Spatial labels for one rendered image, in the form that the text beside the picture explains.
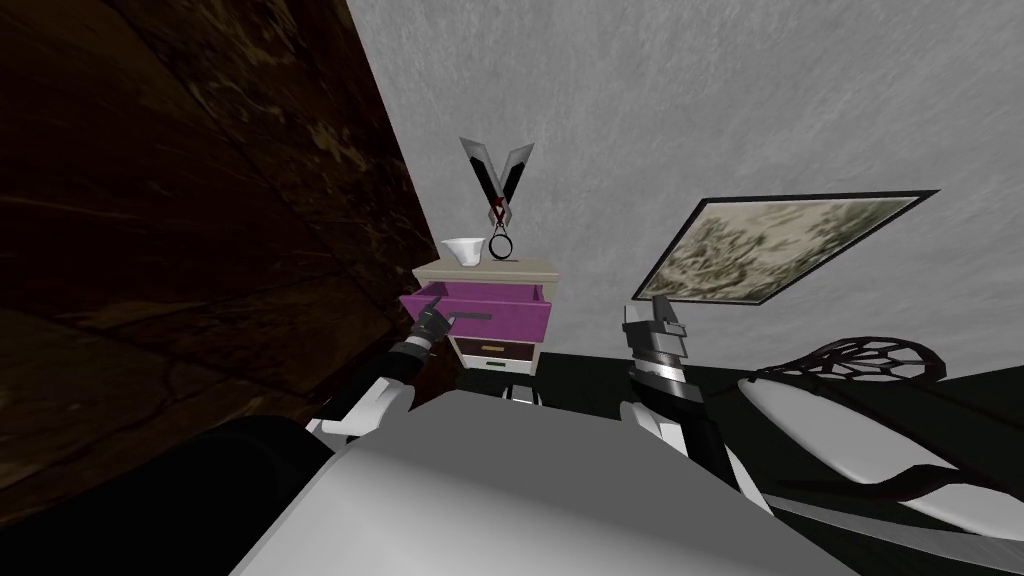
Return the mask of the beige nightstand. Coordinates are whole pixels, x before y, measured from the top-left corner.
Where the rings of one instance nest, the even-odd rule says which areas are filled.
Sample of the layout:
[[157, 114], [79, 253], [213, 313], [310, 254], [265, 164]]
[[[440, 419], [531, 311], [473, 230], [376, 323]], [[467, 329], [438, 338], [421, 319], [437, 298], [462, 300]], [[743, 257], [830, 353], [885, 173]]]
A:
[[[412, 272], [420, 289], [431, 282], [471, 282], [504, 284], [537, 284], [543, 296], [553, 307], [560, 275], [548, 259], [488, 260], [483, 259], [474, 268], [463, 268], [454, 259], [437, 259]], [[469, 369], [490, 370], [532, 376], [539, 364], [544, 340], [540, 343], [497, 339], [454, 337], [447, 333], [452, 345]]]

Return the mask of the white bowl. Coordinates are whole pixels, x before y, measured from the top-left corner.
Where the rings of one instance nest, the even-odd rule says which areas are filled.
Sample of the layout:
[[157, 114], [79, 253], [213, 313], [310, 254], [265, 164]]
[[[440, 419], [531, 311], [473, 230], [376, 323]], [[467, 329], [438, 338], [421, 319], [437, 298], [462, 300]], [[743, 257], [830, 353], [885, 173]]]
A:
[[474, 268], [481, 261], [484, 242], [484, 238], [464, 237], [443, 240], [442, 244], [461, 266]]

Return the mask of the scissor-shaped black silver ornament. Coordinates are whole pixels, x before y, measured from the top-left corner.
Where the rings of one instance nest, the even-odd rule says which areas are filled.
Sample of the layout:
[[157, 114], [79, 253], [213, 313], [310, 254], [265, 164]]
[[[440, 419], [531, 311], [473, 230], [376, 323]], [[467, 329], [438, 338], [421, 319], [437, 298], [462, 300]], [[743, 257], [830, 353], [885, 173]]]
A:
[[512, 219], [510, 203], [522, 178], [535, 143], [510, 151], [502, 173], [498, 175], [483, 143], [464, 137], [460, 137], [459, 140], [488, 202], [487, 216], [492, 225], [492, 235], [487, 243], [488, 251], [496, 260], [508, 260], [514, 250], [514, 245], [507, 232], [507, 227]]

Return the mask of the purple drawer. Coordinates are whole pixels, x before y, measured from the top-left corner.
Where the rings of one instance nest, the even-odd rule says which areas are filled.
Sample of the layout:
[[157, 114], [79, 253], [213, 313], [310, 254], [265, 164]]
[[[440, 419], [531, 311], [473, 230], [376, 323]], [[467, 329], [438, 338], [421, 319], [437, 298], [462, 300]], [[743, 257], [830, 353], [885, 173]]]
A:
[[454, 337], [540, 343], [544, 340], [552, 304], [537, 284], [431, 282], [419, 291], [399, 296], [412, 318], [436, 297], [443, 298], [437, 311], [489, 313], [490, 321], [458, 320], [450, 330]]

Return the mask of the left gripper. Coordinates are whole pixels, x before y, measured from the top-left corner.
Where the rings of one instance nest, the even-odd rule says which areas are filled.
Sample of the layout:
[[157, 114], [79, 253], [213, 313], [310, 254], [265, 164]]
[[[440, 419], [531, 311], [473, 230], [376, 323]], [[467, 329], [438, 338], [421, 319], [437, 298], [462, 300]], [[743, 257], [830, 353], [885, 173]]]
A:
[[427, 307], [420, 312], [412, 328], [412, 336], [425, 341], [425, 346], [433, 346], [441, 340], [457, 322], [456, 313], [450, 314], [446, 318], [437, 311], [437, 304], [442, 298], [442, 296], [434, 297]]

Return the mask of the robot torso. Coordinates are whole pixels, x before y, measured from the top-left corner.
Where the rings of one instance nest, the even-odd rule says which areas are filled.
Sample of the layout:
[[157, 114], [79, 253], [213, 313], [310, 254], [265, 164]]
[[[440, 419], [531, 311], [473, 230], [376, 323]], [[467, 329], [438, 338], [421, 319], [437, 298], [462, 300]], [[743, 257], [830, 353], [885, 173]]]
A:
[[230, 576], [857, 576], [617, 420], [466, 390], [341, 447]]

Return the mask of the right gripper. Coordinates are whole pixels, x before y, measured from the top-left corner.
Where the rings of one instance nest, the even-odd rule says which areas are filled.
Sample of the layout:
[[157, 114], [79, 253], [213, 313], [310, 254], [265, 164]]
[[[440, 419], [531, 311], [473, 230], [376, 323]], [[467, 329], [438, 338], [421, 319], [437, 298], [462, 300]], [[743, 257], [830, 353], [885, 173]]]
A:
[[666, 295], [651, 298], [653, 320], [641, 320], [638, 308], [625, 308], [622, 330], [627, 344], [634, 351], [655, 352], [677, 358], [689, 357], [684, 339], [685, 327], [678, 322]]

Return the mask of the black-framed landscape picture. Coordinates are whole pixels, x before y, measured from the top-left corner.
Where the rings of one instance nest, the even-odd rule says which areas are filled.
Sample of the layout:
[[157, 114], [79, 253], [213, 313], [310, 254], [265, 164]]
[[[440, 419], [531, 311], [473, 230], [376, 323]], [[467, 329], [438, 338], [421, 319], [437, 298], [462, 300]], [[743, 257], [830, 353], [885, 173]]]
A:
[[935, 194], [703, 198], [631, 298], [760, 306]]

